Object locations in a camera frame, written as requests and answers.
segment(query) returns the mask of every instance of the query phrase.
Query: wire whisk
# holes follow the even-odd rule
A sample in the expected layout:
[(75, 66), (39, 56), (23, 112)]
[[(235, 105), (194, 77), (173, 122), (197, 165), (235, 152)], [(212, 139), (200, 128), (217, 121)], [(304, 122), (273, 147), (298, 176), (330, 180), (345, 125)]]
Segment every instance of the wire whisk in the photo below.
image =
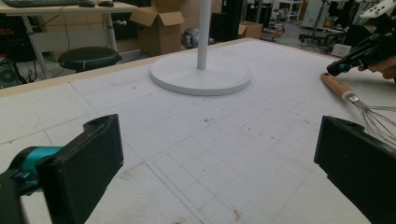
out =
[(336, 77), (328, 73), (323, 73), (320, 77), (335, 94), (359, 109), (368, 134), (396, 147), (396, 136), (392, 133), (392, 129), (396, 127), (396, 122), (377, 112), (396, 112), (396, 107), (367, 105), (358, 98), (356, 92)]

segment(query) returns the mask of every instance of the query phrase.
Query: white pole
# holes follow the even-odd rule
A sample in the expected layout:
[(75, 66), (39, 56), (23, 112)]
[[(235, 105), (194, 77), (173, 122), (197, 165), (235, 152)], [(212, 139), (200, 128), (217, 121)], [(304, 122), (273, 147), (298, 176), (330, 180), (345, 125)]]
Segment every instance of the white pole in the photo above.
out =
[(201, 0), (199, 16), (198, 63), (197, 68), (206, 69), (207, 45), (209, 42), (210, 8), (212, 0)]

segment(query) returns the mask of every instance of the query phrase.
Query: chair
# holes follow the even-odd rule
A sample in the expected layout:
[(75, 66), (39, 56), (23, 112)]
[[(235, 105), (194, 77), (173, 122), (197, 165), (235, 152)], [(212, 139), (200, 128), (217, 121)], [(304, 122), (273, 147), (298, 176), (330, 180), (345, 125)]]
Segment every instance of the chair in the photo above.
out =
[(104, 47), (70, 49), (61, 54), (58, 63), (61, 67), (77, 73), (117, 64), (121, 56), (114, 50)]

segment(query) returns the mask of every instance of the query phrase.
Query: black stool seat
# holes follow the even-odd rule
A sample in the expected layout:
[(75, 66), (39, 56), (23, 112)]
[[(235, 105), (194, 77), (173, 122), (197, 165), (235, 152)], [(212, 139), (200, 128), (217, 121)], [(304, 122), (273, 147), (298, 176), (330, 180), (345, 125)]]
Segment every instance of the black stool seat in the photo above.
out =
[(58, 63), (61, 67), (83, 72), (114, 65), (120, 60), (121, 56), (114, 49), (87, 47), (62, 53)]

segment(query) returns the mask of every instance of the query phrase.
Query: round white base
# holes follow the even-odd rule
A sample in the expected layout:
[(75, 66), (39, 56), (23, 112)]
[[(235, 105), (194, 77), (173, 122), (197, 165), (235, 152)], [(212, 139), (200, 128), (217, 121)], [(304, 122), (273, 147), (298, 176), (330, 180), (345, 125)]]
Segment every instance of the round white base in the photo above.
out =
[(207, 53), (206, 69), (197, 68), (197, 53), (161, 58), (151, 66), (151, 78), (159, 86), (188, 95), (225, 95), (246, 88), (252, 79), (243, 63)]

